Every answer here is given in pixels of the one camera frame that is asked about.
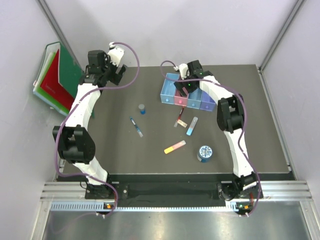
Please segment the light blue drawer bin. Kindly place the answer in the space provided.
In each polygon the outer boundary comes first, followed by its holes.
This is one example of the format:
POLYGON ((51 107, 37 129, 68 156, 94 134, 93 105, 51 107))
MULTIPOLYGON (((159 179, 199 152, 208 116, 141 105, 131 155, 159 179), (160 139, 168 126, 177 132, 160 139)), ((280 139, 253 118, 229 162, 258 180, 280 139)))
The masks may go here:
POLYGON ((174 85, 174 81, 178 80, 180 77, 179 74, 176 73, 167 73, 164 78, 163 86, 160 92, 160 100, 164 104, 174 105, 174 97, 176 94, 176 87, 174 85))

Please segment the pink drawer bin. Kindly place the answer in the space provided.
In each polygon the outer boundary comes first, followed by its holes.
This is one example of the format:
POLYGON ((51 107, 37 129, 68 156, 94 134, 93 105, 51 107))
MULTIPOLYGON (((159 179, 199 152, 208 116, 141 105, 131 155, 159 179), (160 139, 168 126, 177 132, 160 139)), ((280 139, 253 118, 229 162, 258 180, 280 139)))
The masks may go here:
POLYGON ((182 88, 182 92, 183 92, 183 95, 181 95, 178 89, 175 90, 174 104, 178 106, 186 107, 188 104, 189 94, 185 87, 182 88))

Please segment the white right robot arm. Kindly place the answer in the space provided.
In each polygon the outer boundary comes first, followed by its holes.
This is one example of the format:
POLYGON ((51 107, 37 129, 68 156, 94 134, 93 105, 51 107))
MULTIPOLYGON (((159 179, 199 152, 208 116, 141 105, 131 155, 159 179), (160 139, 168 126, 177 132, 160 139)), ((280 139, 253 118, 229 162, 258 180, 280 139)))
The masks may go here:
POLYGON ((182 95, 200 89, 217 104, 217 125, 226 136, 233 162, 233 180, 222 186, 219 194, 227 201, 245 198, 258 180, 249 161, 244 137, 247 120, 243 97, 219 83, 210 71, 204 71, 198 60, 174 65, 173 69, 179 74, 174 85, 182 95))

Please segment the grey blue glue bottle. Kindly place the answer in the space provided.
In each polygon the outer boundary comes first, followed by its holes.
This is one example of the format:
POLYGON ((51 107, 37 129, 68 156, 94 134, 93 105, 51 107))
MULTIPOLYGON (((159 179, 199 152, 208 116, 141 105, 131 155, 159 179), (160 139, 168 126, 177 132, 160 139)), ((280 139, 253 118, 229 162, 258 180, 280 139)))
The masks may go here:
POLYGON ((138 109, 139 109, 139 112, 144 115, 146 113, 146 108, 145 108, 145 105, 144 104, 139 104, 138 105, 138 109))

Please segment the round blue tape tin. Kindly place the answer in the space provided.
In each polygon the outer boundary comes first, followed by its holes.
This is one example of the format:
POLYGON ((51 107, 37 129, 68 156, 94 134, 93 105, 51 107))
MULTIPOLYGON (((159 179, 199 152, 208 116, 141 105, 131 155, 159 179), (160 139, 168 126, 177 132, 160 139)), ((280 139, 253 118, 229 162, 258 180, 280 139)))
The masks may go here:
POLYGON ((198 153, 197 153, 197 159, 201 163, 206 163, 208 162, 213 156, 213 150, 210 146, 203 145, 199 148, 198 153))

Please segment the purple drawer bin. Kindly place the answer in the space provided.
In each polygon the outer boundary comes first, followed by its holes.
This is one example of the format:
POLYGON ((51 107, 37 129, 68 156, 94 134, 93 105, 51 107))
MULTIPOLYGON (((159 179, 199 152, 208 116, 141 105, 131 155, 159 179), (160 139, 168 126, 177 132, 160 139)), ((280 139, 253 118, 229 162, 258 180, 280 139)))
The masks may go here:
POLYGON ((206 93, 202 92, 200 110, 212 112, 216 107, 216 102, 206 93))

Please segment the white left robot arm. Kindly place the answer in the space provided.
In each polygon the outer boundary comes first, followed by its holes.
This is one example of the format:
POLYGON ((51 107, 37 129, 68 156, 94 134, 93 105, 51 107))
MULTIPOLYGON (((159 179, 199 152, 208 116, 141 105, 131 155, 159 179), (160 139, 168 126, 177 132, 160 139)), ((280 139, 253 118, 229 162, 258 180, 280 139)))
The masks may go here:
POLYGON ((58 133, 59 126, 55 126, 52 131, 54 139, 58 140, 59 157, 87 174, 89 184, 96 185, 97 194, 105 199, 113 194, 114 187, 107 182, 108 172, 95 157, 96 145, 88 133, 88 124, 102 88, 107 82, 115 85, 120 83, 126 71, 126 66, 119 66, 124 53, 119 46, 111 47, 108 52, 88 52, 88 65, 79 79, 76 97, 70 109, 71 116, 66 120, 61 133, 58 133))

